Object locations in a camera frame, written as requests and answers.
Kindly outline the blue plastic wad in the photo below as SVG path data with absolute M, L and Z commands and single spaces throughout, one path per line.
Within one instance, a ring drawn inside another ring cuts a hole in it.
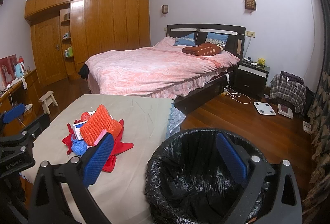
M 84 140 L 71 138 L 71 142 L 71 149 L 77 156 L 82 156 L 87 151 L 88 145 Z

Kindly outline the red glove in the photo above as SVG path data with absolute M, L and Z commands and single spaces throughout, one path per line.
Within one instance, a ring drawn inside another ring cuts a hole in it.
M 112 152 L 102 168 L 102 171 L 107 173 L 111 173 L 114 170 L 117 156 L 119 154 L 122 154 L 134 147 L 133 143 L 122 142 L 123 133 L 124 133 L 124 120 L 119 120 L 119 123 L 121 124 L 121 131 L 118 134 L 118 136 L 115 138 Z
M 70 155 L 73 152 L 79 156 L 78 149 L 77 149 L 78 144 L 76 142 L 74 142 L 75 133 L 74 133 L 73 127 L 71 124 L 67 123 L 67 128 L 68 128 L 69 134 L 65 138 L 62 139 L 62 143 L 65 144 L 65 146 L 67 147 L 66 154 Z

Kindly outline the blue white carton box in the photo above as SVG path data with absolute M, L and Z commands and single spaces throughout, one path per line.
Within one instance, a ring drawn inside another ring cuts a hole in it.
M 80 129 L 86 122 L 87 121 L 82 121 L 82 122 L 78 122 L 78 123 L 73 124 L 72 128 L 73 128 L 76 140 L 82 140 L 83 139 Z

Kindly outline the orange foam net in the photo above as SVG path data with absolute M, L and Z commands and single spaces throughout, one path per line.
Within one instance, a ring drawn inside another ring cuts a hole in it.
M 85 143 L 88 146 L 93 146 L 104 129 L 116 139 L 123 130 L 123 126 L 110 116 L 103 104 L 100 104 L 96 112 L 80 128 L 80 133 Z

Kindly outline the red plastic bag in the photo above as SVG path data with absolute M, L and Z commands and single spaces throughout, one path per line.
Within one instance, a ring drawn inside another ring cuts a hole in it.
M 92 111 L 92 112 L 83 112 L 81 114 L 81 117 L 80 117 L 80 120 L 83 122 L 83 121 L 87 121 L 89 120 L 95 113 L 96 111 Z

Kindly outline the pink face mask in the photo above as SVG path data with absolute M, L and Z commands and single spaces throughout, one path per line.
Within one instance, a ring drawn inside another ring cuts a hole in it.
M 103 139 L 103 137 L 104 137 L 104 135 L 106 135 L 106 133 L 107 133 L 106 129 L 103 129 L 101 131 L 101 133 L 99 134 L 99 136 L 96 138 L 95 142 L 89 147 L 97 146 L 97 144 L 100 142 L 100 140 Z

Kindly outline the black lined trash bin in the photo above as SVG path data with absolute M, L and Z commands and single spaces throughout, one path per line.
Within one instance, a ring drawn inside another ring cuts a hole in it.
M 246 186 L 237 184 L 216 146 L 219 132 L 249 154 Z M 247 223 L 262 209 L 275 173 L 244 137 L 218 128 L 178 132 L 156 149 L 147 165 L 145 196 L 155 223 Z

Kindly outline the wooden side cabinet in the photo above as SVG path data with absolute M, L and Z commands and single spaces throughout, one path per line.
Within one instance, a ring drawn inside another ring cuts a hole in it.
M 34 121 L 37 116 L 43 114 L 43 109 L 39 98 L 44 94 L 43 89 L 40 85 L 37 70 L 34 69 L 25 76 L 25 81 L 27 83 L 27 89 L 21 81 L 9 89 L 9 93 L 6 92 L 1 96 L 1 113 L 12 109 L 12 107 L 23 104 L 32 104 L 32 108 L 23 115 L 15 118 L 9 124 L 6 124 L 1 137 L 16 135 L 25 126 L 29 125 Z

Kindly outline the beige table cloth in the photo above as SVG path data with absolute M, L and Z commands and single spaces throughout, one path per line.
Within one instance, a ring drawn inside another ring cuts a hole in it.
M 86 94 L 32 144 L 29 223 L 152 223 L 147 165 L 168 137 L 168 98 Z

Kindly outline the blue electric kettle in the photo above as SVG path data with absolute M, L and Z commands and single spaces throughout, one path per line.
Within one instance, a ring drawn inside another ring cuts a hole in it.
M 21 78 L 24 76 L 25 65 L 23 62 L 19 62 L 15 65 L 15 76 L 16 78 Z

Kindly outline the white bathroom scale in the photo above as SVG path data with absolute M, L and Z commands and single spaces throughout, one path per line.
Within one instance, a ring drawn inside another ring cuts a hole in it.
M 263 102 L 254 102 L 254 107 L 257 109 L 257 112 L 263 116 L 275 116 L 276 112 L 268 103 Z

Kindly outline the plaid cloth covered chair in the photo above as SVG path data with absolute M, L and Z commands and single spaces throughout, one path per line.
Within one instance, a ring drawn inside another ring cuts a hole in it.
M 293 73 L 282 71 L 271 80 L 270 99 L 290 105 L 296 114 L 306 115 L 314 96 L 304 80 Z

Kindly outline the yellow plush toy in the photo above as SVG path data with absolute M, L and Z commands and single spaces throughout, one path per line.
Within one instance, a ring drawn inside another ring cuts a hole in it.
M 258 58 L 257 65 L 261 67 L 265 67 L 266 60 L 264 58 Z

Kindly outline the left blue pillow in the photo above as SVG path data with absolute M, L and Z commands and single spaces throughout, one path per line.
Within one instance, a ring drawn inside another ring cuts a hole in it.
M 184 37 L 177 37 L 174 43 L 175 46 L 190 46 L 195 47 L 195 35 L 190 33 Z

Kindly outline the left wall lamp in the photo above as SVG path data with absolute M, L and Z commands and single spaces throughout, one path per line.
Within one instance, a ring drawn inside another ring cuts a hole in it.
M 162 5 L 162 14 L 168 14 L 169 8 L 168 5 Z

